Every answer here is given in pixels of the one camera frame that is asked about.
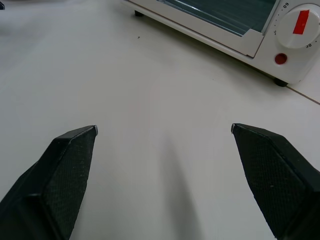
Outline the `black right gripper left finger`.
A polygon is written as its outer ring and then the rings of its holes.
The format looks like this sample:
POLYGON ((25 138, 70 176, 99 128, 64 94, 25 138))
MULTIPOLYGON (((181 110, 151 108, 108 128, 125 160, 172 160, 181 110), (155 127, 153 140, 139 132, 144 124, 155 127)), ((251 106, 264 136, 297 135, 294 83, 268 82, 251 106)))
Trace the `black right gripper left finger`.
POLYGON ((0 202, 2 240, 70 239, 86 192, 96 125, 52 140, 0 202))

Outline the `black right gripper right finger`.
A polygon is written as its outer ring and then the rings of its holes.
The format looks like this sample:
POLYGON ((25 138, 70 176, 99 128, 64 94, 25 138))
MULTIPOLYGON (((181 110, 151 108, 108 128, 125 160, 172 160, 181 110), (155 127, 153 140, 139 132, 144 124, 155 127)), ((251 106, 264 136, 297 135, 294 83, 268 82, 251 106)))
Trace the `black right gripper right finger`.
POLYGON ((278 240, 320 238, 320 172, 282 135, 242 123, 231 126, 244 174, 278 240))

